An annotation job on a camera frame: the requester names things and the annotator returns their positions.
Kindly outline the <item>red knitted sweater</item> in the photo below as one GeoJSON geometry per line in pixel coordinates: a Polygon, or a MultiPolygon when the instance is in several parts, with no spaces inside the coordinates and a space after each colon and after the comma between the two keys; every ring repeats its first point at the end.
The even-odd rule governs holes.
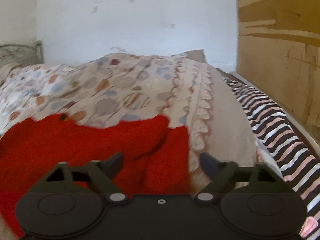
{"type": "Polygon", "coordinates": [[[125,194],[188,194],[189,135],[169,119],[121,121],[105,129],[80,126],[68,116],[28,118],[1,137],[1,217],[21,237],[15,218],[18,200],[58,162],[82,166],[122,153],[124,165],[114,178],[125,194]]]}

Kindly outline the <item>striped bed sheet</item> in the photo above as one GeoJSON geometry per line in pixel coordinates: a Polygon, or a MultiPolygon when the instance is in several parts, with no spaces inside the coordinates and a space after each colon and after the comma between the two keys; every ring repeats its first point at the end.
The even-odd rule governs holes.
{"type": "Polygon", "coordinates": [[[319,160],[293,130],[284,110],[260,90],[220,72],[242,106],[253,133],[267,148],[284,180],[319,221],[319,160]]]}

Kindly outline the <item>metal bed headboard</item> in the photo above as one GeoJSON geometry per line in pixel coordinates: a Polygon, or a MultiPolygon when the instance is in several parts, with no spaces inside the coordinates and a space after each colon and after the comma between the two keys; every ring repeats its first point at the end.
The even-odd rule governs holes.
{"type": "Polygon", "coordinates": [[[43,46],[41,41],[36,41],[33,46],[25,44],[3,44],[1,49],[1,67],[17,63],[21,66],[43,64],[43,46]]]}

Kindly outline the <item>polka dot quilt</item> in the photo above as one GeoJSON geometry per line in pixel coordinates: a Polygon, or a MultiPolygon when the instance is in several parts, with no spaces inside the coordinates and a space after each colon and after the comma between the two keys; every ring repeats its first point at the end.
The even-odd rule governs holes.
{"type": "MultiPolygon", "coordinates": [[[[189,135],[189,193],[209,183],[200,154],[252,167],[256,145],[248,120],[220,73],[190,55],[112,53],[79,65],[1,68],[1,137],[12,126],[62,114],[80,126],[105,129],[158,115],[189,135]]],[[[5,227],[1,239],[19,239],[5,227]]]]}

